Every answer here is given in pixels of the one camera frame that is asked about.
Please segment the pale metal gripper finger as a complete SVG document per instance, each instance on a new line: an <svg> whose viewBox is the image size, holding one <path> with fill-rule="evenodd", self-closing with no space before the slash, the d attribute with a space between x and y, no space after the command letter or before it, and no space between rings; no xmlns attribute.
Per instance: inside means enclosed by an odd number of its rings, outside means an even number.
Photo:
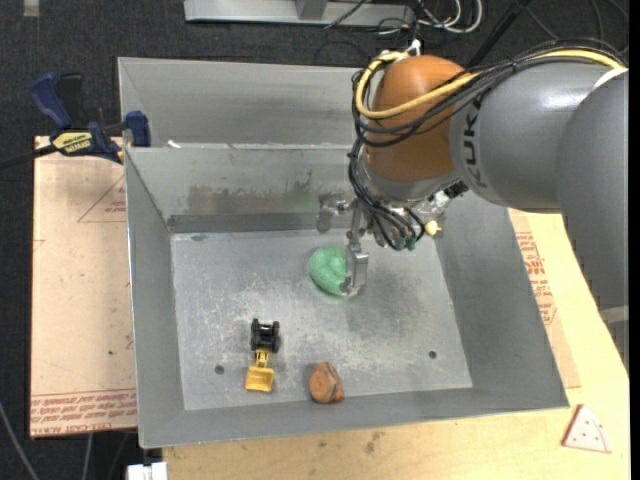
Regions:
<svg viewBox="0 0 640 480"><path fill-rule="evenodd" d="M350 232L345 246L345 279L340 285L343 296L355 296L365 286L368 263L369 254L362 250L359 235Z"/></svg>
<svg viewBox="0 0 640 480"><path fill-rule="evenodd" d="M351 202L343 192L329 192L319 195L319 211L316 215L316 228L320 233L331 229L335 217L351 211Z"/></svg>

